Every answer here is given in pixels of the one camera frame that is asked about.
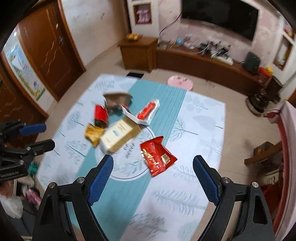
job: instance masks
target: pink stool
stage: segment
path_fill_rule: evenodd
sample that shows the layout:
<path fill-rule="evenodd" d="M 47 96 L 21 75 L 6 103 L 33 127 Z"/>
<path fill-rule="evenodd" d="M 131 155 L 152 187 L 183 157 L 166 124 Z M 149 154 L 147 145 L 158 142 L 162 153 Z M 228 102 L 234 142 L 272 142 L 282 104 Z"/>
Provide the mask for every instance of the pink stool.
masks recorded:
<path fill-rule="evenodd" d="M 179 75 L 173 75 L 169 77 L 167 81 L 167 85 L 178 87 L 184 90 L 192 90 L 193 89 L 193 82 L 190 79 L 187 79 L 185 77 L 179 76 Z"/>

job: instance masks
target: electronic device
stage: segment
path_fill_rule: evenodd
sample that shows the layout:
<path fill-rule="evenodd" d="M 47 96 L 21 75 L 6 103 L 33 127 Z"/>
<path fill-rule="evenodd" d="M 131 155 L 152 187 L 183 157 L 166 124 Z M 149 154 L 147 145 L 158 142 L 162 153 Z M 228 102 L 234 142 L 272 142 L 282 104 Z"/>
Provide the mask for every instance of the electronic device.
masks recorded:
<path fill-rule="evenodd" d="M 252 41 L 258 9 L 241 0 L 183 0 L 182 18 L 227 28 Z"/>
<path fill-rule="evenodd" d="M 251 74 L 257 74 L 260 66 L 260 58 L 252 52 L 249 52 L 242 66 Z"/>
<path fill-rule="evenodd" d="M 219 51 L 211 51 L 211 58 L 224 64 L 233 65 L 233 59 L 228 54 L 228 49 L 221 48 Z"/>
<path fill-rule="evenodd" d="M 205 44 L 205 43 L 201 43 L 201 44 L 197 47 L 199 51 L 202 51 L 202 50 L 203 50 L 203 52 L 201 53 L 202 56 L 204 56 L 205 54 L 207 54 L 207 53 L 210 52 L 210 50 L 209 50 L 207 47 L 208 47 L 208 43 L 207 43 L 207 44 Z"/>
<path fill-rule="evenodd" d="M 233 59 L 232 59 L 232 57 L 230 57 L 230 56 L 227 56 L 227 57 L 214 56 L 213 59 L 214 59 L 214 60 L 217 60 L 217 61 L 219 61 L 219 62 L 222 62 L 222 63 L 224 63 L 224 64 L 230 65 L 230 66 L 233 65 Z"/>

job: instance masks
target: pink decoration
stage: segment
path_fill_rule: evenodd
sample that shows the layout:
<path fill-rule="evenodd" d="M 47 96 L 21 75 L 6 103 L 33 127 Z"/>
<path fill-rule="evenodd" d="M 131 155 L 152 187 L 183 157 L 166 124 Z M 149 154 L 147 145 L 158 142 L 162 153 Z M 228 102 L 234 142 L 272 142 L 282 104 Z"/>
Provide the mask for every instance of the pink decoration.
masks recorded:
<path fill-rule="evenodd" d="M 150 18 L 148 16 L 148 12 L 149 12 L 148 10 L 143 11 L 143 15 L 145 15 L 145 23 L 148 23 L 150 21 Z"/>
<path fill-rule="evenodd" d="M 187 91 L 193 89 L 193 81 L 179 75 L 169 77 L 167 84 Z"/>
<path fill-rule="evenodd" d="M 137 15 L 139 15 L 138 23 L 144 23 L 145 22 L 145 17 L 143 15 L 143 10 L 138 10 Z"/>

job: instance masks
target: door frame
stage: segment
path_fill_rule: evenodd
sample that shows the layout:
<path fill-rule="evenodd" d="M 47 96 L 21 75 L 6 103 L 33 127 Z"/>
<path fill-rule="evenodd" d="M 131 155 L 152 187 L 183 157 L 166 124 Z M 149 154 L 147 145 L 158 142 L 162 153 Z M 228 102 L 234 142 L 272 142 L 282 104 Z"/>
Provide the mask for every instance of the door frame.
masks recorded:
<path fill-rule="evenodd" d="M 42 114 L 45 117 L 45 119 L 48 118 L 48 114 L 33 100 L 33 98 L 28 94 L 25 88 L 18 81 L 17 77 L 15 76 L 12 69 L 10 68 L 10 65 L 8 63 L 8 60 L 6 58 L 4 51 L 1 52 L 0 72 L 3 78 L 3 81 L 11 85 L 11 83 L 9 82 L 9 79 L 11 79 L 16 84 L 17 88 L 22 92 L 24 98 L 26 98 L 33 105 L 33 107 L 35 107 L 37 111 L 39 111 L 40 114 Z"/>
<path fill-rule="evenodd" d="M 85 66 L 83 65 L 82 63 L 82 60 L 80 58 L 80 55 L 77 51 L 77 48 L 75 46 L 75 43 L 73 41 L 73 38 L 72 38 L 72 35 L 70 33 L 70 30 L 69 30 L 69 27 L 68 27 L 68 24 L 67 24 L 67 21 L 66 21 L 66 17 L 65 17 L 65 13 L 64 13 L 64 9 L 63 9 L 63 6 L 62 6 L 62 0 L 41 0 L 39 2 L 37 2 L 27 13 L 26 15 L 24 16 L 27 17 L 29 16 L 31 13 L 33 13 L 34 11 L 36 11 L 37 9 L 39 9 L 40 7 L 43 7 L 44 5 L 46 4 L 49 4 L 49 3 L 55 3 L 57 4 L 58 6 L 58 12 L 55 11 L 55 13 L 59 16 L 57 17 L 60 17 L 61 20 L 62 20 L 62 25 L 60 26 L 61 28 L 61 31 L 63 33 L 63 37 L 66 38 L 66 41 L 68 41 L 68 43 L 70 44 L 70 48 L 71 50 L 73 50 L 74 52 L 74 55 L 76 57 L 76 60 L 78 61 L 79 63 L 79 66 L 82 70 L 82 72 L 84 73 L 86 71 L 85 69 Z M 47 82 L 45 81 L 45 79 L 43 78 L 41 72 L 38 70 L 37 66 L 34 64 L 34 61 L 33 61 L 33 58 L 31 57 L 31 55 L 28 53 L 27 49 L 24 47 L 25 44 L 24 44 L 24 41 L 22 39 L 22 36 L 20 34 L 20 28 L 19 28 L 19 24 L 16 26 L 16 31 L 17 31 L 17 37 L 19 39 L 19 42 L 20 42 L 20 45 L 22 46 L 22 49 L 30 63 L 30 65 L 32 66 L 33 70 L 35 71 L 35 73 L 37 74 L 38 78 L 41 80 L 41 82 L 44 84 L 44 86 L 46 87 L 46 89 L 51 93 L 51 95 L 55 98 L 56 101 L 60 101 L 60 98 L 55 94 L 55 92 L 52 90 L 52 88 L 47 84 Z"/>

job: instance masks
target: cardboard box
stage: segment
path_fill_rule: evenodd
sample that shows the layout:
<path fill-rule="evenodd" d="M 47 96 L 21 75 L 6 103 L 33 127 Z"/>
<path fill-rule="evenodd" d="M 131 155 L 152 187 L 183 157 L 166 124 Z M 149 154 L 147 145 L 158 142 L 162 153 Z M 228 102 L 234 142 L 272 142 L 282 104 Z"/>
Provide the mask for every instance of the cardboard box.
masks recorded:
<path fill-rule="evenodd" d="M 129 139 L 141 132 L 141 128 L 130 118 L 125 116 L 113 126 L 106 129 L 101 136 L 100 147 L 104 153 L 115 152 Z"/>

